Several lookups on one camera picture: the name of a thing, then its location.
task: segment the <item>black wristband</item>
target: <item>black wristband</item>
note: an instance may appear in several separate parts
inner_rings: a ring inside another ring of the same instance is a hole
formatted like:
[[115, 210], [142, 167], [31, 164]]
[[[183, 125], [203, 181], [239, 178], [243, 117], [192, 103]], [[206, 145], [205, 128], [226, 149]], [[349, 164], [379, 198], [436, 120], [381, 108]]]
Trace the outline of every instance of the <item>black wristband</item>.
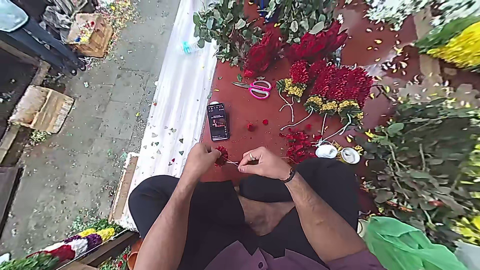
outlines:
[[293, 177], [295, 176], [295, 173], [296, 173], [296, 172], [297, 172], [296, 169], [291, 168], [291, 169], [290, 169], [290, 176], [289, 176], [287, 179], [285, 179], [285, 180], [280, 180], [280, 181], [282, 181], [282, 183], [284, 183], [284, 184], [290, 182], [290, 180], [292, 180]]

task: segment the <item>white cloth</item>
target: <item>white cloth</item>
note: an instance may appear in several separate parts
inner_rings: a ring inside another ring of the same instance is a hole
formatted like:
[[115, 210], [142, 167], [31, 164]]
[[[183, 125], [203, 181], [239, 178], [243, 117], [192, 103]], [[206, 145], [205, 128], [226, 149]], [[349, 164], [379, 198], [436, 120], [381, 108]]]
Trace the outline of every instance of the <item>white cloth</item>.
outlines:
[[[190, 55], [180, 48], [183, 41], [196, 41], [193, 12], [211, 2], [180, 0], [128, 194], [150, 176], [180, 177], [190, 149], [200, 141], [217, 62], [216, 44], [205, 42]], [[115, 222], [136, 229], [128, 203]]]
[[13, 32], [28, 21], [28, 15], [10, 0], [0, 0], [0, 30]]

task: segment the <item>sidewalk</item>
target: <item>sidewalk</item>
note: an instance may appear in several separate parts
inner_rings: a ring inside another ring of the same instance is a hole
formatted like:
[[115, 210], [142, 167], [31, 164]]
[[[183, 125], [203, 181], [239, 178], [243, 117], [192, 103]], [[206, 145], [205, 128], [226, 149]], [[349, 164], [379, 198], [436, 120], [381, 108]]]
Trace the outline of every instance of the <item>sidewalk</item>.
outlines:
[[24, 150], [0, 254], [59, 241], [78, 216], [108, 216], [127, 153], [140, 148], [179, 0], [132, 3], [141, 18], [123, 30], [117, 60], [65, 81], [75, 103], [61, 131]]

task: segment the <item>plastic bottle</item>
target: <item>plastic bottle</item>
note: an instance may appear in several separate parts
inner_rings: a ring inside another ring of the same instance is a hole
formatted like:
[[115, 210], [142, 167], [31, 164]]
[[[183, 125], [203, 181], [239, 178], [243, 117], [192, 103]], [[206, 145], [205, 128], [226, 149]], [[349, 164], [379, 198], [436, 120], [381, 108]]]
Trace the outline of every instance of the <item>plastic bottle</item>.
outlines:
[[187, 41], [183, 41], [181, 43], [181, 46], [180, 46], [180, 49], [183, 53], [189, 55], [189, 54], [192, 54], [198, 50], [200, 50], [201, 48], [198, 47], [198, 44], [197, 42], [187, 42]]

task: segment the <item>smartphone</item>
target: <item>smartphone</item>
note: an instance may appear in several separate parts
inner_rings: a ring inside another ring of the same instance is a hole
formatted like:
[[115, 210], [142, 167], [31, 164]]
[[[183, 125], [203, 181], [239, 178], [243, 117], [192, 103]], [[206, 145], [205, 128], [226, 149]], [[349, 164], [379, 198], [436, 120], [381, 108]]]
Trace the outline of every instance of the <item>smartphone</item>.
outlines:
[[212, 141], [229, 139], [225, 104], [217, 103], [208, 105], [207, 117]]

